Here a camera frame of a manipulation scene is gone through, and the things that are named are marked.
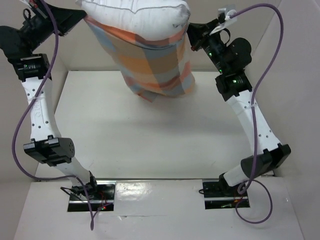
pillow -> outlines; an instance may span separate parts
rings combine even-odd
[[[188,9],[184,1],[82,0],[81,3],[89,14],[85,21],[118,65],[132,92],[152,102],[159,94],[177,97],[192,91],[195,80],[185,46],[190,13],[188,10],[188,17],[181,22],[185,12],[176,11],[181,6]],[[164,3],[175,3],[176,7]],[[114,12],[122,17],[116,18]]]

cloth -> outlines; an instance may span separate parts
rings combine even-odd
[[[193,90],[195,79],[186,51],[188,24],[166,39],[146,40],[90,16],[85,21],[133,93],[152,102],[157,95],[177,97]]]

white fabric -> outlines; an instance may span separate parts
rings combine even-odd
[[[163,40],[180,32],[190,17],[184,0],[76,0],[101,24]]]

checkered cloth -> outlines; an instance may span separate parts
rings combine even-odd
[[[195,85],[186,51],[186,24],[176,35],[157,41],[85,19],[104,50],[118,65],[127,86],[152,102],[157,95],[177,97]]]

plaid fabric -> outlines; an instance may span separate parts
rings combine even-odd
[[[159,94],[177,97],[194,88],[195,79],[186,52],[187,24],[170,38],[150,41],[89,16],[85,21],[135,94],[152,102]]]

